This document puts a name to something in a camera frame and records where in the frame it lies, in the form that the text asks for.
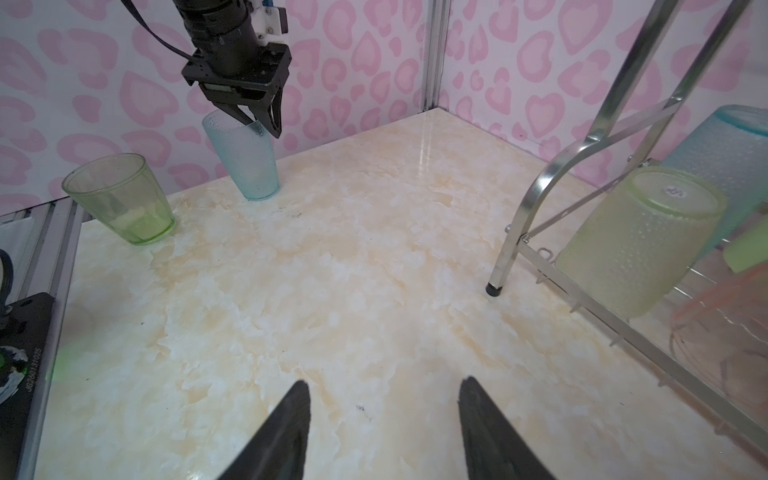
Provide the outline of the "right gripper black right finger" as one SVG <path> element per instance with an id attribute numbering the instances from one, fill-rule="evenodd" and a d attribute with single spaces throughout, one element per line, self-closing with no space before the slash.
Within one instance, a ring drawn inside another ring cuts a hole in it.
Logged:
<path id="1" fill-rule="evenodd" d="M 555 480 L 472 376 L 461 383 L 458 408 L 469 479 Z"/>

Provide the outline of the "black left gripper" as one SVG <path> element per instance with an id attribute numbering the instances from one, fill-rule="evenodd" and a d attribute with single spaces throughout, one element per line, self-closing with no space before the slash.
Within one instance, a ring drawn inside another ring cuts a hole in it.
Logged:
<path id="1" fill-rule="evenodd" d="M 181 73 L 188 84 L 197 84 L 204 97 L 216 108 L 243 125 L 254 119 L 240 107 L 255 114 L 255 119 L 274 137 L 282 135 L 282 98 L 292 60 L 288 45 L 269 43 L 258 47 L 256 58 L 237 74 L 216 73 L 196 52 Z"/>

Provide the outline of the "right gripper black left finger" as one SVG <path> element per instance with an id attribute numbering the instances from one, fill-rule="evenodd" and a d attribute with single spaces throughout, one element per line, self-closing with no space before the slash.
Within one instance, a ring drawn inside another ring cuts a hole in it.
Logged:
<path id="1" fill-rule="evenodd" d="M 309 386 L 298 380 L 219 479 L 302 479 L 310 422 Z"/>

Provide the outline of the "translucent green plastic cup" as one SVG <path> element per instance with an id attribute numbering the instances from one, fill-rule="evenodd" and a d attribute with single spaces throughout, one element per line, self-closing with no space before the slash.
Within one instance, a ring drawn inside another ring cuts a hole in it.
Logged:
<path id="1" fill-rule="evenodd" d="M 640 317 L 684 277 L 726 207 L 723 192 L 699 177 L 639 168 L 600 202 L 555 265 L 616 316 Z"/>

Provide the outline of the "translucent pink plastic cup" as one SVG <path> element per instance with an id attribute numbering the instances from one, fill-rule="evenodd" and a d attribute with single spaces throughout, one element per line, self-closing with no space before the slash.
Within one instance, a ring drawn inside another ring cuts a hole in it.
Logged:
<path id="1" fill-rule="evenodd" d="M 767 264 L 691 300 L 671 319 L 673 357 L 755 421 L 767 423 Z"/>

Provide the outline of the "light green ceramic mug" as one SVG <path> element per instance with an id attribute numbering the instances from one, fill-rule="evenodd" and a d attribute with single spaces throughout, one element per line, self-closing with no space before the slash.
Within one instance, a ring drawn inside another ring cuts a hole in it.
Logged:
<path id="1" fill-rule="evenodd" d="M 723 258 L 731 271 L 740 273 L 767 260 L 767 231 L 767 217 L 764 216 L 724 248 Z"/>

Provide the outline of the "translucent teal plastic cup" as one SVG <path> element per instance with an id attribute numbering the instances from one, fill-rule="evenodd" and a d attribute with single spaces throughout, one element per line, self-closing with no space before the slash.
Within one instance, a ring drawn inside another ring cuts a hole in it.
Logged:
<path id="1" fill-rule="evenodd" d="M 699 177 L 727 198 L 727 208 L 697 257 L 702 258 L 767 200 L 767 111 L 718 108 L 662 162 Z"/>

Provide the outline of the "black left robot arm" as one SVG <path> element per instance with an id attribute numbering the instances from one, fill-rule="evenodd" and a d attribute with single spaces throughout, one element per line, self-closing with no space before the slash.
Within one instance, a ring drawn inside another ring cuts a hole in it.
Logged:
<path id="1" fill-rule="evenodd" d="M 287 12 L 269 1 L 176 1 L 195 52 L 182 69 L 216 108 L 244 125 L 282 134 L 282 97 L 292 60 Z"/>

